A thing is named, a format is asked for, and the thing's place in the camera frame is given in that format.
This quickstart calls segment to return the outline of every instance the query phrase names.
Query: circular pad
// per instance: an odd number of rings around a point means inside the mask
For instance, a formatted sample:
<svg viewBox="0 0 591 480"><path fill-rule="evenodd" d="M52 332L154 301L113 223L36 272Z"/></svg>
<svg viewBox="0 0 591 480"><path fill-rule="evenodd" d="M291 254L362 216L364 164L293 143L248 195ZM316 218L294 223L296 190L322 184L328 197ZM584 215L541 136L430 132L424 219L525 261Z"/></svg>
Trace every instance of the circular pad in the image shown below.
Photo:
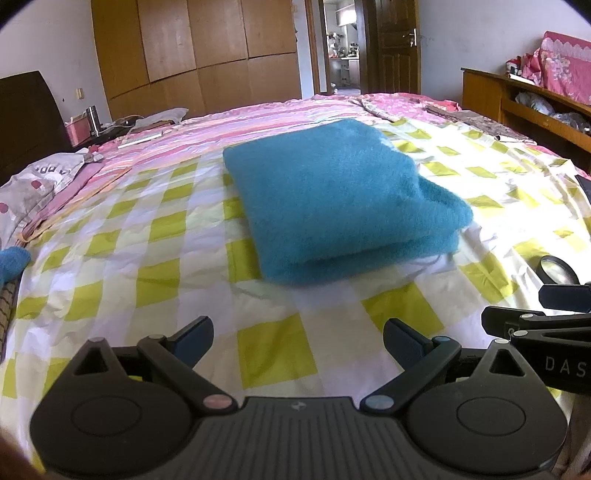
<svg viewBox="0 0 591 480"><path fill-rule="evenodd" d="M457 419L479 435L502 436L519 430L525 423L525 413L508 400L475 398L457 409Z"/></svg>
<svg viewBox="0 0 591 480"><path fill-rule="evenodd" d="M31 420L35 447L52 470L76 478L135 476L165 462L193 423L185 401L158 384L77 379L48 395Z"/></svg>
<svg viewBox="0 0 591 480"><path fill-rule="evenodd" d="M75 408L72 422L83 433L107 437L133 428L141 416L140 406L127 398L96 397Z"/></svg>
<svg viewBox="0 0 591 480"><path fill-rule="evenodd" d="M408 432L425 453L462 472L511 476L545 468L566 436L543 385L492 375L440 385L409 407Z"/></svg>

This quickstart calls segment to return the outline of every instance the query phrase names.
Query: blue glove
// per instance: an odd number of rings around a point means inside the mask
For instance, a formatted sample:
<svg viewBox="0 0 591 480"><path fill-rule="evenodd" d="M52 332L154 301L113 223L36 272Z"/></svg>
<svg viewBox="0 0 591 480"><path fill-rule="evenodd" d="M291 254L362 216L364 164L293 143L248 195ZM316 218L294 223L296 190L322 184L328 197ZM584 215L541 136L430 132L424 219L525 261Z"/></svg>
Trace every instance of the blue glove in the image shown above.
<svg viewBox="0 0 591 480"><path fill-rule="evenodd" d="M0 251L0 288L17 278L30 261L31 254L24 248L9 247Z"/></svg>

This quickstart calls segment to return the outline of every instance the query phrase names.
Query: dark wooden headboard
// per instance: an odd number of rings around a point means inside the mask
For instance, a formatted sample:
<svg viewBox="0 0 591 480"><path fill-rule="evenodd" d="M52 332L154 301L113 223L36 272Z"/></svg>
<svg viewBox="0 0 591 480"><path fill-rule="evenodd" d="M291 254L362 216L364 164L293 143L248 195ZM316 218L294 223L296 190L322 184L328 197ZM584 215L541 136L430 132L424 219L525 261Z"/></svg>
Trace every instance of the dark wooden headboard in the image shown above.
<svg viewBox="0 0 591 480"><path fill-rule="evenodd" d="M0 185L27 165L72 145L40 72L0 79Z"/></svg>

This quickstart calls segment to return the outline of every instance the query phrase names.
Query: kitchen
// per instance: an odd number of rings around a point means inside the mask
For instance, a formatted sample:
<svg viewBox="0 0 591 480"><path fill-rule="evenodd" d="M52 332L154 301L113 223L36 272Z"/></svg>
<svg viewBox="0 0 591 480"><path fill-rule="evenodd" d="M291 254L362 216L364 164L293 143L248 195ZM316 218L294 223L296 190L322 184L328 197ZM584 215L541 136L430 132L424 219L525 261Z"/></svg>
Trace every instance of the kitchen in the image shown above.
<svg viewBox="0 0 591 480"><path fill-rule="evenodd" d="M360 95L359 43L353 0L324 0L333 92Z"/></svg>

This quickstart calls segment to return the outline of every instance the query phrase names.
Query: plastic bag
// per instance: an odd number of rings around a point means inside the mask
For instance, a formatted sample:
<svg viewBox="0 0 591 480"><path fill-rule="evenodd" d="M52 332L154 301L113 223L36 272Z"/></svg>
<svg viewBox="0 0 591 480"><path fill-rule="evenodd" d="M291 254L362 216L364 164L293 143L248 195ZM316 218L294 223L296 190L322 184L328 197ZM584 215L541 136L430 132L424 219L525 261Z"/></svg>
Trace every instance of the plastic bag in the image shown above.
<svg viewBox="0 0 591 480"><path fill-rule="evenodd" d="M591 124L580 113L555 113L552 115L552 118L556 118L559 122L570 125L581 133L588 134L591 131Z"/></svg>
<svg viewBox="0 0 591 480"><path fill-rule="evenodd" d="M517 95L515 101L521 105L532 108L543 115L552 116L556 113L552 105L550 105L545 98L536 95L535 93L521 92Z"/></svg>

